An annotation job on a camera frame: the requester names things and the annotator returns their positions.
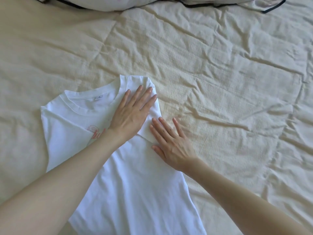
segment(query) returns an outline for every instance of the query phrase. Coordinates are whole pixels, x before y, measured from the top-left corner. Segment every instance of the human hand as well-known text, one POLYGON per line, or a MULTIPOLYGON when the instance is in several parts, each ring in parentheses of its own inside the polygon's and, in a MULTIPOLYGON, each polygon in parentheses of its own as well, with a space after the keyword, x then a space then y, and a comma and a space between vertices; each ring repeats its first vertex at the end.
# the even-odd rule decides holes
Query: human hand
POLYGON ((152 87, 149 87, 139 98, 141 91, 142 86, 139 86, 128 104, 126 102, 131 91, 129 89, 126 91, 108 128, 108 131, 117 135, 118 140, 121 140, 121 144, 124 144, 138 133, 149 114, 150 108, 157 100, 157 95, 155 94, 145 104, 152 92, 152 87))
POLYGON ((175 118, 173 123, 178 135, 163 118, 159 117, 159 121, 152 119, 150 130, 161 146, 154 145, 152 149, 172 168, 186 173, 191 163, 198 157, 175 118))

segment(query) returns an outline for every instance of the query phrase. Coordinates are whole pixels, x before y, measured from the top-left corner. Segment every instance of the shirt logo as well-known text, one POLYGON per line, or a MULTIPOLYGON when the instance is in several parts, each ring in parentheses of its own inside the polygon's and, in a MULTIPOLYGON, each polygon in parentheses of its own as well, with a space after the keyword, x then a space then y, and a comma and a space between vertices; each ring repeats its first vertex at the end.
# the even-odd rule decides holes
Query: shirt logo
POLYGON ((90 125, 88 128, 87 128, 88 131, 94 133, 91 137, 91 139, 97 139, 100 137, 100 135, 105 131, 105 129, 100 133, 100 130, 97 126, 94 126, 94 125, 90 125))

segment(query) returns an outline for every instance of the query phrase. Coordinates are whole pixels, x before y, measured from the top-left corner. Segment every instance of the person's right arm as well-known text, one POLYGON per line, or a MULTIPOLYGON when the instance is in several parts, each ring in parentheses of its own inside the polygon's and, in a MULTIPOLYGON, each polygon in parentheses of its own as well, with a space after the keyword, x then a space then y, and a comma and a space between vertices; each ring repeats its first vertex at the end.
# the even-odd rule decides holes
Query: person's right arm
POLYGON ((244 235, 312 235, 301 224, 249 190, 212 170, 201 159, 173 119, 178 135, 159 118, 151 132, 160 146, 152 149, 171 167, 198 182, 226 211, 244 235))

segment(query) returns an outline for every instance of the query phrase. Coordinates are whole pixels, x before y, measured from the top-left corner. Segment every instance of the person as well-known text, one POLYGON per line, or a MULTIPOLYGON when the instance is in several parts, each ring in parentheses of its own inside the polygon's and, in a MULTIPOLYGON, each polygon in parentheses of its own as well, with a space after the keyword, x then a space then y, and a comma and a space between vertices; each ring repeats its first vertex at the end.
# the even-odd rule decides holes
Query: person
MULTIPOLYGON (((5 201, 0 206, 0 234, 58 234, 110 155, 140 130, 157 98, 148 100, 151 90, 140 97, 140 86, 129 102, 128 90, 110 127, 98 140, 5 201)), ((206 165, 175 118, 173 123, 177 133, 164 119, 152 120, 151 133, 159 142, 152 149, 165 163, 198 182, 244 235, 312 235, 267 201, 206 165)))

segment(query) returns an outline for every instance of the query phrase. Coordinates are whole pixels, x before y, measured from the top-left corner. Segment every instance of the forearm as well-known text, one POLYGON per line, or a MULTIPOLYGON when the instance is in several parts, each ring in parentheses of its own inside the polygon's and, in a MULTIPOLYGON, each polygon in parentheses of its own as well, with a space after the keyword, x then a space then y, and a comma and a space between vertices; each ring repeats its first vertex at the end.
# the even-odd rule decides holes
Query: forearm
POLYGON ((116 138, 108 136, 99 138, 6 201, 0 207, 1 234, 57 234, 103 164, 120 146, 116 138))
POLYGON ((245 235, 312 235, 279 209, 215 172, 199 159, 192 163, 186 174, 223 207, 245 235))

